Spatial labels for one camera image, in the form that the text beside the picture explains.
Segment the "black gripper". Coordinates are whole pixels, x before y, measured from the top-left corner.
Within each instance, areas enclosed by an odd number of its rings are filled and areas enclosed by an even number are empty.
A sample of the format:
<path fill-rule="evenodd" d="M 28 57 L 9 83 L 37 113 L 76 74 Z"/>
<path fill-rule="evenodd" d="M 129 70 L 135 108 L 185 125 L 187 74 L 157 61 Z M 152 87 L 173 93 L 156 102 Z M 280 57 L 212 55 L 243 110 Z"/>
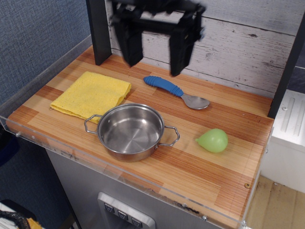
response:
<path fill-rule="evenodd" d="M 206 8 L 191 0 L 112 0 L 112 25 L 127 64 L 143 58 L 142 32 L 170 35 L 171 75 L 190 63 L 195 41 L 203 38 Z"/>

